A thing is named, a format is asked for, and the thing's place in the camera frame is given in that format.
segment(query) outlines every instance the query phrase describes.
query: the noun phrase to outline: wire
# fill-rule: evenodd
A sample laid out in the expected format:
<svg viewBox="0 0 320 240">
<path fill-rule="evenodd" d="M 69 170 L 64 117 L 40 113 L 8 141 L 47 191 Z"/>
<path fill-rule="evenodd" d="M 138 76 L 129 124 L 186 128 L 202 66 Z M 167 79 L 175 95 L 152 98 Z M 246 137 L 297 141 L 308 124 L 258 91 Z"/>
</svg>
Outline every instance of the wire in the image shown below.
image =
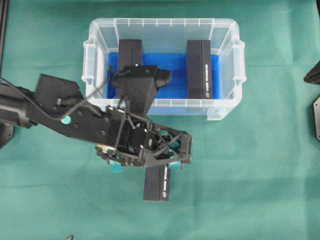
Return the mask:
<svg viewBox="0 0 320 240">
<path fill-rule="evenodd" d="M 112 66 L 110 65 L 110 71 L 114 72 Z M 119 76 L 123 76 L 127 73 L 126 72 L 122 72 L 122 73 L 116 73 L 116 75 Z M 88 99 L 90 99 L 93 95 L 95 95 L 97 92 L 99 92 L 105 85 L 106 83 L 111 79 L 111 77 L 109 76 L 106 80 L 103 81 L 103 83 L 98 87 L 95 88 L 95 90 L 88 95 L 87 97 L 85 97 L 84 99 L 82 99 L 81 101 L 79 101 L 77 104 L 75 104 L 73 107 L 71 107 L 68 111 L 66 111 L 65 113 L 63 113 L 60 116 L 52 116 L 49 113 L 47 113 L 38 103 L 36 103 L 32 98 L 30 98 L 27 94 L 25 94 L 21 89 L 19 89 L 17 86 L 13 85 L 10 81 L 4 79 L 3 77 L 0 77 L 0 80 L 4 81 L 6 84 L 8 84 L 10 87 L 12 87 L 14 90 L 16 90 L 19 94 L 21 94 L 25 99 L 27 99 L 34 107 L 36 107 L 43 115 L 45 115 L 47 118 L 54 120 L 54 121 L 60 121 L 61 119 L 63 119 L 64 117 L 72 114 L 75 110 L 77 110 L 77 108 L 79 108 L 80 106 L 82 106 L 85 102 L 87 102 Z"/>
</svg>

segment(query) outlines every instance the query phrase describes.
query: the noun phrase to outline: clear plastic bin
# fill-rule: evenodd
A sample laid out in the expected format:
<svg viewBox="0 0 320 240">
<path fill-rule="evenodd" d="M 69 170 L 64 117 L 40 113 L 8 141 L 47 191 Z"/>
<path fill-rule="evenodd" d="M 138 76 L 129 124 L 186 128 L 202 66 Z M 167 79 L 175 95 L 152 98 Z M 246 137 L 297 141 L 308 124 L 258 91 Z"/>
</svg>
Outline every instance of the clear plastic bin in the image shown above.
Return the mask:
<svg viewBox="0 0 320 240">
<path fill-rule="evenodd" d="M 155 99 L 151 115 L 206 115 L 221 120 L 242 99 L 245 71 L 245 43 L 239 26 L 227 18 L 98 18 L 89 27 L 83 43 L 82 80 L 90 95 L 107 77 L 110 53 L 118 52 L 119 39 L 141 39 L 144 53 L 185 54 L 187 40 L 211 40 L 211 54 L 218 55 L 218 99 Z M 107 89 L 89 99 L 104 108 L 117 106 L 108 99 Z"/>
</svg>

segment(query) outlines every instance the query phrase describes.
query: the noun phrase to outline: black box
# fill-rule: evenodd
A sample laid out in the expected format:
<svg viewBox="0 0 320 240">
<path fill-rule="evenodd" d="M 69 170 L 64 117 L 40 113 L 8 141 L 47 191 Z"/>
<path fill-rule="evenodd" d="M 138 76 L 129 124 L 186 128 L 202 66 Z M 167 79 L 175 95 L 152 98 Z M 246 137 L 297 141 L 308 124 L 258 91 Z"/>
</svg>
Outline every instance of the black box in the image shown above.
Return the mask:
<svg viewBox="0 0 320 240">
<path fill-rule="evenodd" d="M 141 65 L 143 65 L 142 40 L 120 39 L 118 53 L 118 71 L 121 71 L 125 66 Z M 117 98 L 120 98 L 121 95 L 122 92 L 117 90 Z"/>
<path fill-rule="evenodd" d="M 187 41 L 187 92 L 189 99 L 212 99 L 210 40 Z"/>
<path fill-rule="evenodd" d="M 168 202 L 169 186 L 170 168 L 167 164 L 146 168 L 143 200 Z"/>
</svg>

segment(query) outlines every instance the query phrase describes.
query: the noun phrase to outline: green tabletop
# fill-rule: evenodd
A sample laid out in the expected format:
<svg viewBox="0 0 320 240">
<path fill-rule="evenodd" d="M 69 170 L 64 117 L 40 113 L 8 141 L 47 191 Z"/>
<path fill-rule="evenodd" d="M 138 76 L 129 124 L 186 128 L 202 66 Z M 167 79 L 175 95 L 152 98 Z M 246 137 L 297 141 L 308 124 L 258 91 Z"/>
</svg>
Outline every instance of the green tabletop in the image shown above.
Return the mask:
<svg viewBox="0 0 320 240">
<path fill-rule="evenodd" d="M 143 202 L 144 169 L 112 174 L 94 145 L 17 128 L 0 152 L 0 239 L 301 240 L 320 238 L 320 142 L 303 82 L 320 60 L 315 0 L 11 0 L 2 76 L 34 90 L 40 73 L 81 81 L 95 18 L 231 18 L 247 82 L 223 120 L 153 116 L 194 136 L 169 203 Z"/>
</svg>

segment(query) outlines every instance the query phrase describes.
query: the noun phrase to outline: blue liner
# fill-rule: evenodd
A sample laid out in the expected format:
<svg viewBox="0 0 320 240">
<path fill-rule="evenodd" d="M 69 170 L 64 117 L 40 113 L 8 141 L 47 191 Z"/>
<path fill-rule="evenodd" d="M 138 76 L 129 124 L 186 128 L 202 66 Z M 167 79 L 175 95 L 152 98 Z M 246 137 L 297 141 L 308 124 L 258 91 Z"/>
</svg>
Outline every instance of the blue liner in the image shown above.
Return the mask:
<svg viewBox="0 0 320 240">
<path fill-rule="evenodd" d="M 118 70 L 118 53 L 112 52 L 109 55 L 109 64 L 114 71 Z M 157 65 L 160 69 L 171 72 L 171 82 L 168 86 L 161 88 L 156 96 L 157 99 L 187 99 L 187 69 L 186 54 L 178 53 L 145 53 L 143 54 L 143 65 Z M 220 98 L 219 81 L 219 56 L 211 55 L 212 72 L 212 94 L 214 99 Z M 106 97 L 116 97 L 116 88 L 107 84 Z"/>
</svg>

